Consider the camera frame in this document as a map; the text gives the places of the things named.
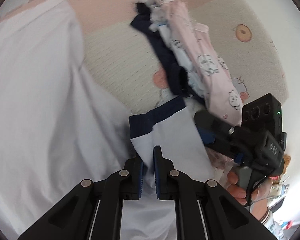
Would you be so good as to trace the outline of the pink cartoon print pajama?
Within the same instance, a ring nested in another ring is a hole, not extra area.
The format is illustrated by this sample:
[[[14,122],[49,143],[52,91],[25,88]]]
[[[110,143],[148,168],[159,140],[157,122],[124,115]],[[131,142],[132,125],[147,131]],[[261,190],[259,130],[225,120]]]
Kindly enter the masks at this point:
[[[158,34],[179,66],[184,67],[193,91],[207,110],[231,125],[242,122],[243,103],[229,69],[214,50],[209,27],[192,24],[185,3],[179,0],[138,0],[149,9],[150,34]]]

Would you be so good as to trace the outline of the white shirt navy trim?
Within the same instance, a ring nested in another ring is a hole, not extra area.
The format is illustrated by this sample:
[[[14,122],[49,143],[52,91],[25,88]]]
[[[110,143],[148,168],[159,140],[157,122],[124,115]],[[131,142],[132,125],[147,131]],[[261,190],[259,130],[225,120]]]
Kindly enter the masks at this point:
[[[152,148],[192,179],[214,172],[181,99],[135,146],[130,111],[84,65],[83,35],[67,0],[47,0],[0,23],[0,230],[17,239],[83,179],[106,179]]]

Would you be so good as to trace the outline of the navy garment under pajama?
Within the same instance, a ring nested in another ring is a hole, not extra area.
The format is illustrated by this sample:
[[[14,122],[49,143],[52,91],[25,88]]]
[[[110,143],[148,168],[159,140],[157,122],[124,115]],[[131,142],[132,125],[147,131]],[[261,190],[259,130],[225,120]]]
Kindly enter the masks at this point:
[[[165,73],[165,80],[173,95],[181,95],[185,98],[194,96],[200,104],[205,105],[204,99],[199,96],[188,84],[188,76],[184,67],[177,63],[173,52],[167,48],[158,31],[150,29],[151,11],[144,3],[136,3],[137,15],[130,25],[137,31],[143,33],[152,46]]]

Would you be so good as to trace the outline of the pink cream Hello Kitty blanket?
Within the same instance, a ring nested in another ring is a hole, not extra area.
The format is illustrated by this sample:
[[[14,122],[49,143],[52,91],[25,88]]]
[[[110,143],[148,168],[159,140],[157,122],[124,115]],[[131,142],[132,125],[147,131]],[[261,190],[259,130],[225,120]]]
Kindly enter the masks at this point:
[[[0,22],[45,0],[0,0]],[[212,45],[230,69],[244,103],[267,93],[288,99],[286,77],[264,26],[244,0],[181,0],[193,23],[209,27]],[[168,91],[153,83],[160,63],[130,22],[136,0],[69,0],[79,19],[85,64],[94,80],[135,113],[159,104]]]

